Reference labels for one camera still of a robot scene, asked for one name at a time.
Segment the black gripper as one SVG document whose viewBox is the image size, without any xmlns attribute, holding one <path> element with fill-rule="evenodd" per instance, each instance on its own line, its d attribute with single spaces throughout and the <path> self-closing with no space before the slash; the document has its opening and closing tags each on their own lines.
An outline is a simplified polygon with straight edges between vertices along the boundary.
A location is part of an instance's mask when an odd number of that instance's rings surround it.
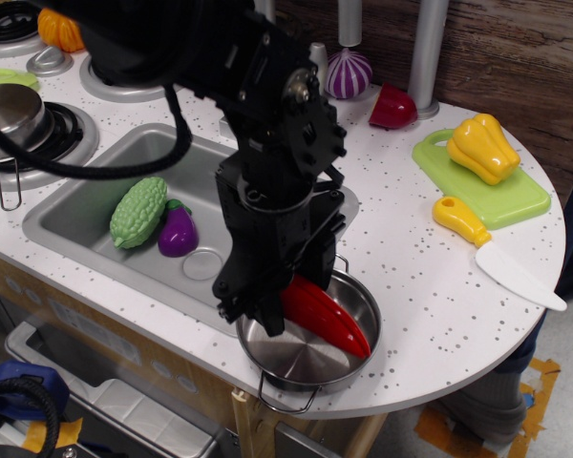
<svg viewBox="0 0 573 458">
<path fill-rule="evenodd" d="M 337 234 L 345 228 L 345 195 L 333 179 L 304 185 L 285 203 L 268 200 L 244 179 L 239 153 L 216 173 L 223 219 L 232 248 L 212 292 L 222 318 L 255 319 L 267 336 L 285 331 L 280 293 L 299 274 L 322 290 L 329 287 Z"/>
</svg>

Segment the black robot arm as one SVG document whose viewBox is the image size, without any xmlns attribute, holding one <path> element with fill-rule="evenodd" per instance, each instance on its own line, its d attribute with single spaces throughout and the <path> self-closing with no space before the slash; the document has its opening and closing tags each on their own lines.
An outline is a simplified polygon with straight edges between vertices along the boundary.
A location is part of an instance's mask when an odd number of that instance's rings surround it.
<svg viewBox="0 0 573 458">
<path fill-rule="evenodd" d="M 343 225 L 345 130 L 321 94 L 308 50 L 250 1 L 50 1 L 76 22 L 94 64 L 131 88 L 162 86 L 177 143 L 144 165 L 96 169 L 44 162 L 63 177 L 108 179 L 157 172 L 191 142 L 175 89 L 212 99 L 238 142 L 216 182 L 231 253 L 213 285 L 221 315 L 285 328 L 280 295 L 296 274 L 327 286 Z"/>
</svg>

